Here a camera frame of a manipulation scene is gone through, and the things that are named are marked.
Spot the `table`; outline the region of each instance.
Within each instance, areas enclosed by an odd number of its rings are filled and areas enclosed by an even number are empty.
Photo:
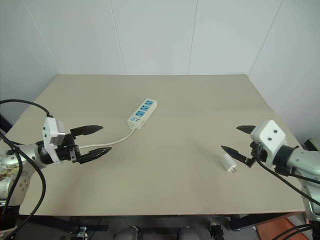
[[[65,128],[101,125],[79,136],[79,146],[107,143],[131,131],[127,119],[145,98],[158,108],[127,140],[103,157],[43,169],[47,191],[37,215],[233,215],[304,211],[301,197],[263,170],[220,163],[221,145],[249,156],[250,137],[237,130],[273,119],[288,145],[297,140],[241,75],[58,75],[35,102]],[[45,115],[30,106],[7,134],[31,144],[42,139]],[[0,150],[6,149],[1,143]],[[292,183],[300,187],[295,179]],[[41,194],[37,174],[21,206],[28,214]]]

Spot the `power strip switch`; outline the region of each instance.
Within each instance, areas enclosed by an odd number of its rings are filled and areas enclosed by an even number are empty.
[[[129,128],[141,129],[147,120],[150,118],[151,114],[158,107],[158,102],[156,100],[147,98],[143,103],[133,112],[131,117],[128,119]]]

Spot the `white tiled wall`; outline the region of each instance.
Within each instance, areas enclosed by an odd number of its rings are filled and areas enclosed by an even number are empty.
[[[59,73],[246,73],[303,142],[320,132],[319,12],[319,0],[2,0],[0,98],[34,100]],[[1,114],[14,123],[25,107]]]

